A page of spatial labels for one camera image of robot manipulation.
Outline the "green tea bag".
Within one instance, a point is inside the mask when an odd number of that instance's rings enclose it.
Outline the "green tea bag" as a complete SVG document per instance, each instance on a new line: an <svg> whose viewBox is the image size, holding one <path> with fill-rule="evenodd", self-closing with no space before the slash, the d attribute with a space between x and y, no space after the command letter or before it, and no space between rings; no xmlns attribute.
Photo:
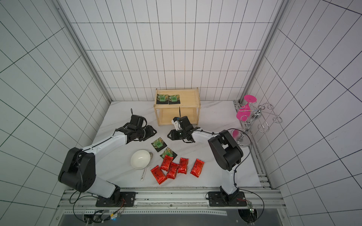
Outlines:
<svg viewBox="0 0 362 226"><path fill-rule="evenodd" d="M158 104L158 105L168 105L169 104L169 96L167 94L157 94L157 96L156 96L156 104Z"/></svg>
<svg viewBox="0 0 362 226"><path fill-rule="evenodd" d="M172 157L173 159L175 159L177 157L177 153L172 151L169 147L167 147L163 153L160 155L160 157L162 159L164 159L165 156L169 156L169 157Z"/></svg>
<svg viewBox="0 0 362 226"><path fill-rule="evenodd" d="M165 143L165 141L161 137L157 138L151 144L152 144L153 148L157 152L160 152L161 150L163 150L163 149L165 149L167 147L167 144Z"/></svg>
<svg viewBox="0 0 362 226"><path fill-rule="evenodd" d="M180 95L176 94L176 95L169 95L168 96L168 103L170 105L175 105L175 104L180 104Z"/></svg>

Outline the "wooden two-tier shelf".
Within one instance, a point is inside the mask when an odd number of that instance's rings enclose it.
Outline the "wooden two-tier shelf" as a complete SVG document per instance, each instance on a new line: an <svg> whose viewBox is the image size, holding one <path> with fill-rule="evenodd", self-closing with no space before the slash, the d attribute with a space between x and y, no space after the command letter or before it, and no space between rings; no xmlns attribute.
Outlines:
<svg viewBox="0 0 362 226"><path fill-rule="evenodd" d="M157 94L180 95L180 104L158 105L156 104ZM171 125L174 117L187 116L192 124L198 124L200 118L201 101L199 89L157 89L155 94L154 111L157 124Z"/></svg>

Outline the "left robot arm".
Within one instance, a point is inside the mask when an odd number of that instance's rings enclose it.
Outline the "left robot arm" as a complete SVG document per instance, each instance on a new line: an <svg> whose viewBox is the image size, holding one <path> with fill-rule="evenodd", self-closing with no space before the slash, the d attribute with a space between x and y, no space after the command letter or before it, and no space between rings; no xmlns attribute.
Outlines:
<svg viewBox="0 0 362 226"><path fill-rule="evenodd" d="M145 141L157 131L148 125L146 118L132 115L130 122L115 129L113 134L97 143L83 148L72 148L58 175L58 181L79 193L98 196L97 207L119 206L124 201L125 193L120 187L96 175L96 164L115 149L132 141Z"/></svg>

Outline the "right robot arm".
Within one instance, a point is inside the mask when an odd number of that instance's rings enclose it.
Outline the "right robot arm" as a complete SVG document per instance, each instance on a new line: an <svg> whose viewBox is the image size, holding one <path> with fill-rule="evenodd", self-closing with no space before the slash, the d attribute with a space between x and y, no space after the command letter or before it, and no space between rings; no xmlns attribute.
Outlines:
<svg viewBox="0 0 362 226"><path fill-rule="evenodd" d="M215 133L194 127L186 116L173 118L172 124L175 129L167 135L169 139L182 140L186 143L203 143L210 146L217 164L223 170L221 197L225 202L236 199L239 189L235 182L235 170L241 164L244 153L231 133L227 130Z"/></svg>

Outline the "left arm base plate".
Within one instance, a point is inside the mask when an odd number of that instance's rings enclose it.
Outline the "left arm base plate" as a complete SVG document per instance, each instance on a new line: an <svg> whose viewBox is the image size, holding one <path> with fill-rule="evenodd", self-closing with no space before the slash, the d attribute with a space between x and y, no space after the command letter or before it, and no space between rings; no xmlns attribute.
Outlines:
<svg viewBox="0 0 362 226"><path fill-rule="evenodd" d="M96 207L133 207L135 202L136 192L120 192L115 191L110 198L99 197L96 201Z"/></svg>

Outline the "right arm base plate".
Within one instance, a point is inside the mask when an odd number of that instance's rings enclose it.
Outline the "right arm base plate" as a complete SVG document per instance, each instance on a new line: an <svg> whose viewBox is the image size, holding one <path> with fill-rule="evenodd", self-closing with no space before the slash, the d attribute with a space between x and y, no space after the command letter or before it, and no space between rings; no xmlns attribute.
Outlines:
<svg viewBox="0 0 362 226"><path fill-rule="evenodd" d="M208 192L206 195L210 207L246 207L247 201L243 192L228 195L224 192Z"/></svg>

